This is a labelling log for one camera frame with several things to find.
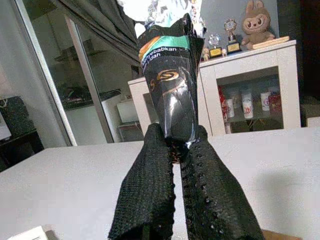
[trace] table surface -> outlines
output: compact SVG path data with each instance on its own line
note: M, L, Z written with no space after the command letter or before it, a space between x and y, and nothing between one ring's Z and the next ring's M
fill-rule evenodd
M320 128L210 138L263 229L320 239ZM0 239L42 225L58 240L103 240L143 143L46 149L0 173ZM180 168L173 240L187 238Z

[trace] black mesh fabric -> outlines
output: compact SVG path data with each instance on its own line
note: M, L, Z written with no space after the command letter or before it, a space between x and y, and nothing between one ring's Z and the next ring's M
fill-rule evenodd
M169 240L174 223L174 181L170 149L159 124L151 124L144 145L124 178L118 196L112 240Z
M209 144L204 127L181 161L189 240L264 240L258 221L232 173Z

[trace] green stripe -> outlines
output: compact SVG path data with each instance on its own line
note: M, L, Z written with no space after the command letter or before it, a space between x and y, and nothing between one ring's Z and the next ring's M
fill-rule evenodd
M190 49L190 43L188 36L161 36L143 55L142 61L151 51L161 47Z

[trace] brown plush toy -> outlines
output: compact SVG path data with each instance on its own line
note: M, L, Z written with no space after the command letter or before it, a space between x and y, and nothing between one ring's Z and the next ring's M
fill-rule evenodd
M270 14L265 9L262 1L257 0L254 4L250 0L245 9L245 18L242 22L242 29L247 34L241 45L252 49L254 44L263 43L275 39L275 35L268 32L270 26Z

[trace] white cabinet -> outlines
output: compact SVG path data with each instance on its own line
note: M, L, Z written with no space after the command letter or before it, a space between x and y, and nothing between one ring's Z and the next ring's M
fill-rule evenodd
M209 135L221 136L226 134L223 120L218 86L226 92L230 88L241 91L250 89L252 92L253 118L245 119L243 108L235 109L236 116L228 122L239 128L239 123L248 125L249 131L260 131L254 125L263 124L268 129L300 128L300 106L298 92L298 76L296 61L296 41L261 48L258 50L243 51L227 57L219 57L200 64L197 79L199 124L203 125ZM144 98L149 93L145 78L130 81L129 87L139 116L143 133L152 123L148 107ZM271 106L270 112L262 110L260 93L278 88L276 107Z

